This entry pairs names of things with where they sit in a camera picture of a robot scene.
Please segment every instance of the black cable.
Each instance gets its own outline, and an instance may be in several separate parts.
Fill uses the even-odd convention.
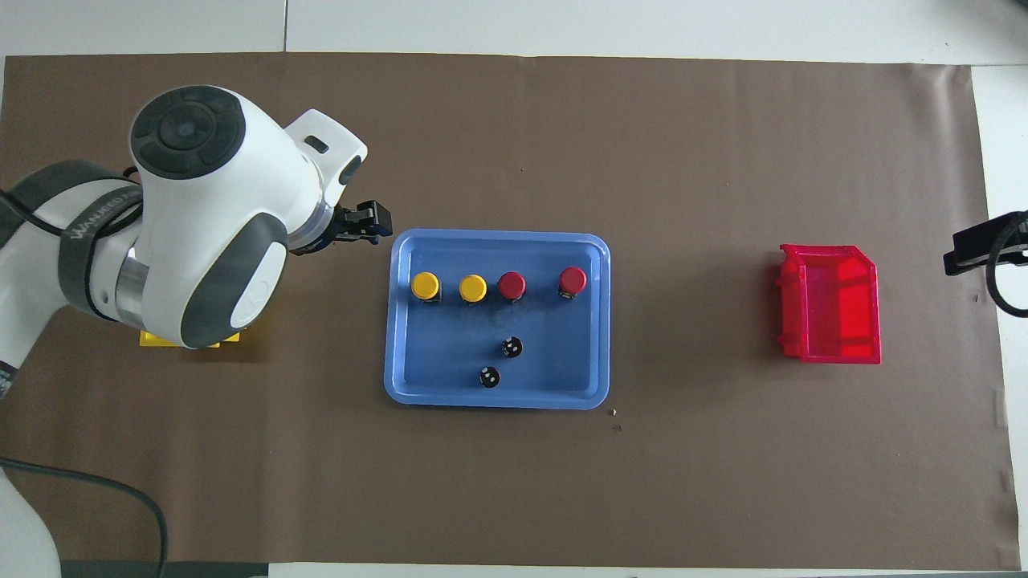
[[[142,491],[136,490],[126,483],[121,483],[120,481],[99,475],[87,474],[85,472],[54,468],[52,466],[41,466],[39,464],[20,462],[17,460],[11,460],[10,458],[3,457],[0,457],[0,467],[96,483],[97,485],[117,490],[118,492],[124,492],[125,494],[139,500],[147,508],[150,508],[150,511],[153,512],[153,517],[157,520],[157,533],[160,535],[160,556],[157,558],[156,576],[157,578],[161,578],[164,575],[164,566],[168,564],[168,522],[164,520],[164,512],[160,511],[160,506],[153,501],[153,498],[150,498]]]
[[[1028,212],[1018,212],[1011,219],[1011,222],[1006,223],[1003,230],[999,231],[996,240],[992,242],[992,248],[989,250],[989,259],[985,262],[985,286],[989,290],[989,296],[995,301],[996,306],[1004,313],[1020,318],[1028,318],[1028,309],[1016,308],[999,294],[999,287],[996,285],[996,265],[999,264],[999,253],[1006,247],[1006,242],[1018,230],[1018,227],[1025,223],[1028,223]]]
[[[130,173],[130,169],[125,169],[125,172],[128,173],[130,175],[132,174]],[[13,211],[15,215],[21,217],[23,221],[45,232],[48,232],[54,237],[61,237],[61,234],[64,233],[63,228],[51,225],[50,223],[40,219],[28,207],[23,205],[21,201],[14,198],[2,188],[0,188],[0,202],[3,202],[3,204],[6,205],[11,211]],[[103,239],[105,237],[110,237],[124,229],[134,222],[136,222],[136,220],[139,219],[142,215],[143,215],[143,207],[142,205],[140,205],[135,209],[133,209],[132,213],[128,213],[124,217],[116,221],[113,221],[109,225],[104,227],[104,229],[101,230],[97,237],[100,239]]]

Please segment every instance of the brown paper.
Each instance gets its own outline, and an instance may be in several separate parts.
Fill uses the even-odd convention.
[[[585,412],[393,402],[390,242],[290,257],[219,350],[143,349],[59,313],[0,403],[0,453],[152,493],[174,559],[1017,565],[995,311],[941,257],[986,219],[967,68],[289,53],[6,74],[6,186],[69,157],[121,169],[149,98],[214,83],[282,123],[346,124],[370,153],[344,203],[377,198],[397,233],[611,247],[611,395]],[[875,261],[881,366],[782,356],[782,243]],[[11,477],[66,557],[153,555],[127,501]]]

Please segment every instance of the white table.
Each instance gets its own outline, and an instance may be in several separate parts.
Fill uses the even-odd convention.
[[[1028,8],[1013,0],[0,0],[0,57],[280,50],[972,65],[989,214],[1028,209]],[[945,249],[940,247],[940,254]],[[1028,270],[1002,267],[999,272],[1004,294],[1015,304],[1028,305]],[[1015,480],[1022,497],[1020,518],[1025,520],[1028,357],[1021,348],[1028,346],[1028,321],[1000,314],[999,335]],[[1024,522],[1020,536],[1021,557],[1028,559]],[[880,572],[405,565],[271,568],[272,576],[291,578],[761,578]]]

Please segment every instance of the red plastic container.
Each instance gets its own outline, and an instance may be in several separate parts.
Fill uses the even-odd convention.
[[[859,249],[782,245],[782,332],[786,356],[805,363],[881,363],[878,273]]]

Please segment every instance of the red cap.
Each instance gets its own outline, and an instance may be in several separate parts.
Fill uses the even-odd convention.
[[[513,270],[505,273],[497,285],[500,288],[500,294],[512,301],[520,299],[521,295],[524,295],[524,278],[521,277],[520,273]]]
[[[585,272],[579,267],[567,267],[560,274],[560,292],[578,295],[585,290]]]

